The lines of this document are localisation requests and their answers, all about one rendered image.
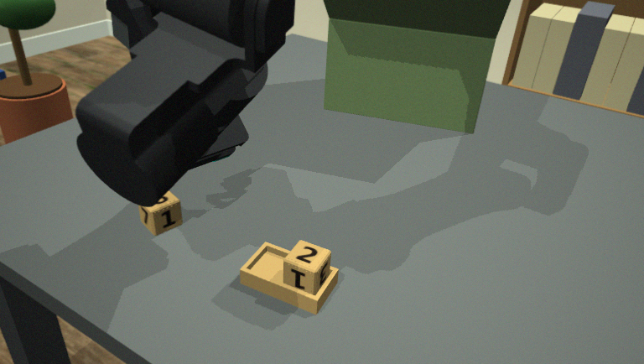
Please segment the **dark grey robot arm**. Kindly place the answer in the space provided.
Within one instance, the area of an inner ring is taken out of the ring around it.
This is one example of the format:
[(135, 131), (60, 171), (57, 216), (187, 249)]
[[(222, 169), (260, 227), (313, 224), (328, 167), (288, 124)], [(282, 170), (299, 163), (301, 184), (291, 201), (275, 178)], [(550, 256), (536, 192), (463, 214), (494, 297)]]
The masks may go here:
[(76, 143), (108, 187), (152, 207), (264, 87), (295, 0), (106, 0), (106, 9), (132, 60), (80, 99)]

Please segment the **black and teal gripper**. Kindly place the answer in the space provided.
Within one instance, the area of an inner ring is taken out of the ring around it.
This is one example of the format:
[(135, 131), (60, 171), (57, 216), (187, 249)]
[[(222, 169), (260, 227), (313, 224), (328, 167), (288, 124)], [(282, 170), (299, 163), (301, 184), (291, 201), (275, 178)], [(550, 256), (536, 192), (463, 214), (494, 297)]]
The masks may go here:
[(216, 142), (190, 169), (231, 156), (235, 152), (236, 146), (242, 146), (249, 139), (247, 130), (239, 115), (232, 122), (223, 127), (218, 127), (218, 131)]

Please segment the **tan wooden number cube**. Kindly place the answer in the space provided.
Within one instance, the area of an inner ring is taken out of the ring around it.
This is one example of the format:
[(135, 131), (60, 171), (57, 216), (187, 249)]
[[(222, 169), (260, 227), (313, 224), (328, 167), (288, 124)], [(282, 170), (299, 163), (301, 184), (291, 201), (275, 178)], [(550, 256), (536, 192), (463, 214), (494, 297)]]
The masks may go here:
[(180, 200), (170, 191), (154, 206), (138, 206), (141, 222), (155, 235), (182, 225)]
[(316, 295), (330, 276), (331, 251), (300, 240), (283, 260), (283, 283)]

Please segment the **tan wooden tray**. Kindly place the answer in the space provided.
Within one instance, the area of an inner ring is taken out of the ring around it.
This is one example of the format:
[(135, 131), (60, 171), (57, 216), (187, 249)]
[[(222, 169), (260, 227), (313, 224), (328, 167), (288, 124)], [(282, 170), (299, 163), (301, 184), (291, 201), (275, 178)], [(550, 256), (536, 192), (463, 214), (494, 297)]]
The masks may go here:
[(330, 276), (314, 296), (283, 283), (283, 260), (290, 252), (265, 242), (240, 269), (241, 284), (317, 315), (338, 282), (339, 269), (330, 266)]

